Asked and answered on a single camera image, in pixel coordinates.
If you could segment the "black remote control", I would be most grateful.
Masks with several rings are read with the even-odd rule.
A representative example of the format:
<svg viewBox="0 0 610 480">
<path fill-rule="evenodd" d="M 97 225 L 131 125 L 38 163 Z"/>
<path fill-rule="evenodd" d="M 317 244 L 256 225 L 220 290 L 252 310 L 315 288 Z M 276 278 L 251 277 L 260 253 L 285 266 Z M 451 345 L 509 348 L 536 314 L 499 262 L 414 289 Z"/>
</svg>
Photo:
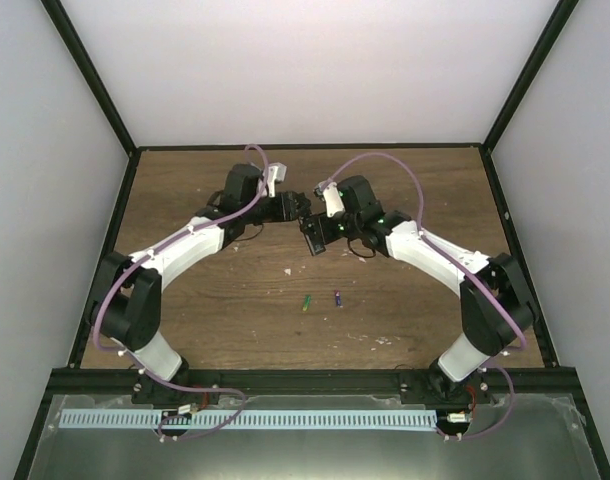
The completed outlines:
<svg viewBox="0 0 610 480">
<path fill-rule="evenodd" d="M 303 217 L 299 220 L 299 229 L 303 234 L 312 256 L 326 251 L 320 217 L 318 215 Z"/>
</svg>

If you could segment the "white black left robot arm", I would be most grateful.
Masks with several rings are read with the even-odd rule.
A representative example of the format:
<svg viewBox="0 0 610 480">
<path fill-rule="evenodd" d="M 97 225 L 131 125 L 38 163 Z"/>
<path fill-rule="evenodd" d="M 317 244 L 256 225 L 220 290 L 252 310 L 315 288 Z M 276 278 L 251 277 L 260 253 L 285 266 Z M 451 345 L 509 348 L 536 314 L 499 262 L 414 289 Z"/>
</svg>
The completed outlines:
<svg viewBox="0 0 610 480">
<path fill-rule="evenodd" d="M 186 360 L 160 330 L 164 290 L 199 261 L 239 239 L 247 226 L 304 218 L 311 206 L 306 195 L 276 188 L 286 170 L 281 163 L 264 170 L 236 164 L 223 189 L 185 226 L 143 250 L 112 252 L 101 261 L 85 310 L 91 338 L 98 342 L 106 337 L 110 350 L 131 356 L 153 374 L 154 391 L 166 403 L 181 402 L 190 381 L 181 373 Z"/>
</svg>

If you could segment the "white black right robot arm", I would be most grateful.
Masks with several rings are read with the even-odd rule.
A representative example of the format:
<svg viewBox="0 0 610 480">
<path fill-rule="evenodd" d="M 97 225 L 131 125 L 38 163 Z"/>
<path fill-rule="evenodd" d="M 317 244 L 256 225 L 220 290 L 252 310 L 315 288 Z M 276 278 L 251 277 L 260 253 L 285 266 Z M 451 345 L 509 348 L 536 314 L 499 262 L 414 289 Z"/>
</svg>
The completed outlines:
<svg viewBox="0 0 610 480">
<path fill-rule="evenodd" d="M 360 175 L 320 183 L 324 212 L 302 221 L 310 251 L 318 255 L 341 238 L 406 263 L 448 288 L 460 301 L 462 331 L 430 366 L 429 389 L 443 403 L 457 399 L 465 380 L 490 359 L 526 343 L 537 319 L 534 297 L 517 260 L 461 248 L 425 229 L 409 215 L 383 210 Z"/>
</svg>

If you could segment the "green AAA battery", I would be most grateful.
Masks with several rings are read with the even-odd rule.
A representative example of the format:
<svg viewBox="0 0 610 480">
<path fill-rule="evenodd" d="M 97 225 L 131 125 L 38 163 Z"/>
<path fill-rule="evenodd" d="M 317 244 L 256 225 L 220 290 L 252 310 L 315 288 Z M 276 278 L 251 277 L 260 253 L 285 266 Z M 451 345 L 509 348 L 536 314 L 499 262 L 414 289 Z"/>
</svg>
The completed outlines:
<svg viewBox="0 0 610 480">
<path fill-rule="evenodd" d="M 302 305 L 302 311 L 303 312 L 307 312 L 309 310 L 310 304 L 311 304 L 311 295 L 306 295 L 304 298 L 304 302 Z"/>
</svg>

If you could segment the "black enclosure frame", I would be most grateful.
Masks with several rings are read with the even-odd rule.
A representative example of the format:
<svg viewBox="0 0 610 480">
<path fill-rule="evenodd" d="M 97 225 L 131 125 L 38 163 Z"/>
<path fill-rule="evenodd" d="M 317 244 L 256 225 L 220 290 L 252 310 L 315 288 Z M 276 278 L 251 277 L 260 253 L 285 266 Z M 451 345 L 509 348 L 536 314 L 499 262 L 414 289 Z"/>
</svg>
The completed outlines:
<svg viewBox="0 0 610 480">
<path fill-rule="evenodd" d="M 134 182 L 139 176 L 139 166 L 145 155 L 169 156 L 174 152 L 229 152 L 232 148 L 227 144 L 171 146 L 136 144 L 111 101 L 65 6 L 59 1 L 46 1 L 43 6 L 69 53 L 76 61 L 79 70 L 83 73 L 88 86 L 99 100 L 121 144 L 127 149 L 129 160 L 101 249 L 103 253 L 108 253 L 119 239 Z M 503 231 L 505 243 L 510 252 L 516 256 L 523 273 L 527 273 L 529 268 L 498 177 L 493 151 L 576 6 L 574 1 L 560 1 L 556 4 L 535 47 L 522 67 L 518 80 L 512 86 L 508 98 L 504 101 L 500 113 L 483 141 L 404 142 L 383 145 L 387 150 L 446 152 L 463 150 L 470 158 L 479 159 L 480 164 L 477 170 L 479 175 L 487 181 L 485 190 L 499 216 L 498 224 Z M 243 364 L 238 367 L 226 365 L 212 369 L 196 368 L 191 370 L 191 377 L 213 379 L 216 382 L 240 379 L 244 387 L 258 395 L 272 393 L 277 396 L 340 396 L 344 394 L 356 396 L 368 393 L 386 394 L 397 390 L 406 400 L 416 398 L 421 404 L 427 404 L 429 401 L 422 394 L 415 394 L 412 387 L 404 383 L 406 378 L 418 381 L 422 376 L 418 353 L 410 355 L 413 362 L 408 367 L 401 365 L 392 367 L 387 362 L 373 366 L 356 357 L 352 349 L 343 352 L 340 359 L 332 360 L 322 354 L 322 331 L 320 329 L 308 333 L 288 332 L 286 325 L 278 323 L 275 318 L 267 318 L 262 321 L 261 325 L 268 335 L 268 340 L 260 344 L 257 350 L 251 350 L 250 343 L 244 341 L 241 336 L 237 336 L 229 344 L 231 347 L 240 347 L 243 351 L 250 353 L 249 358 L 245 359 Z M 55 368 L 50 373 L 14 475 L 15 478 L 32 479 L 40 478 L 43 475 L 47 466 L 47 444 L 50 440 L 47 427 L 51 415 L 48 410 L 52 407 L 55 397 L 87 395 L 113 398 L 132 391 L 134 385 L 137 384 L 138 381 L 132 369 L 83 367 L 91 337 L 91 326 L 86 322 L 81 322 L 67 365 Z M 595 473 L 599 478 L 610 479 L 609 460 L 578 373 L 571 366 L 561 365 L 543 316 L 539 316 L 536 321 L 535 344 L 539 355 L 538 366 L 513 367 L 509 370 L 515 389 L 524 395 L 569 399 L 571 412 L 581 423 L 583 436 L 580 441 L 583 454 L 591 457 L 589 463 L 595 467 Z"/>
</svg>

